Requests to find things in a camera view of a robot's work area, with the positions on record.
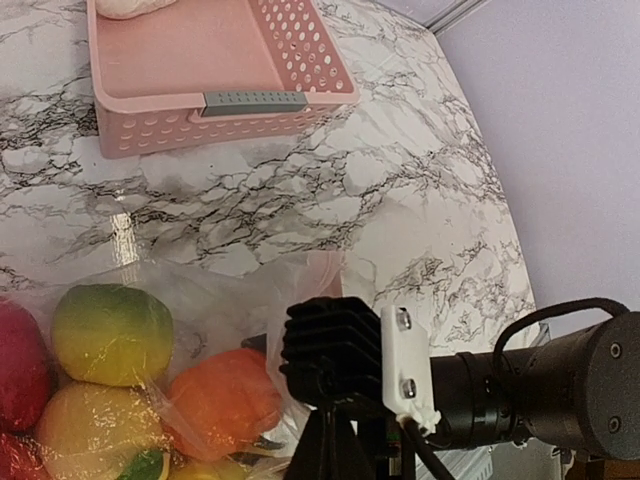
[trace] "marble table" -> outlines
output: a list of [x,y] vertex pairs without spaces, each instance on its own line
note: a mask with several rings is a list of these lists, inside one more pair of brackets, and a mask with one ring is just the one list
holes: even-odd
[[319,0],[357,107],[299,138],[109,161],[84,3],[0,11],[2,289],[147,256],[242,275],[287,252],[342,249],[347,293],[411,308],[436,353],[486,350],[532,310],[496,171],[425,29],[366,0]]

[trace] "basket handle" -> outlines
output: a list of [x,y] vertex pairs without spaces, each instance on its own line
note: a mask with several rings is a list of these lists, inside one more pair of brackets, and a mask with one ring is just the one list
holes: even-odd
[[197,110],[189,120],[194,123],[218,120],[219,117],[239,115],[273,116],[302,111],[307,97],[298,92],[206,92],[205,107]]

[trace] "plastic basket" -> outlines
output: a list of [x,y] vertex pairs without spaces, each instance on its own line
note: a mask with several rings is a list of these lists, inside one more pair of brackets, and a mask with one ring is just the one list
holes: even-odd
[[124,21],[87,1],[106,158],[295,134],[358,99],[311,0],[178,0]]

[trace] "screw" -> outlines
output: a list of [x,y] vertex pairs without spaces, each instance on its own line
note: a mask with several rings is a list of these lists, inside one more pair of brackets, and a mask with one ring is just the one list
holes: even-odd
[[416,382],[413,378],[402,382],[402,394],[404,395],[404,398],[416,398],[416,395],[418,394],[418,387],[416,387]]
[[620,430],[620,417],[611,417],[609,419],[609,433],[616,433]]
[[622,356],[622,347],[619,343],[612,343],[609,353],[613,358],[620,358]]
[[396,312],[396,320],[400,326],[400,330],[411,330],[411,315],[407,312],[407,309],[400,307]]

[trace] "plastic bag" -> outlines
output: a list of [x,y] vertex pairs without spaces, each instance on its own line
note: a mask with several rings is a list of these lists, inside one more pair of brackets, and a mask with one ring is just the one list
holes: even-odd
[[286,309],[339,296],[342,263],[231,278],[142,261],[3,295],[0,478],[278,478],[308,414],[278,371]]

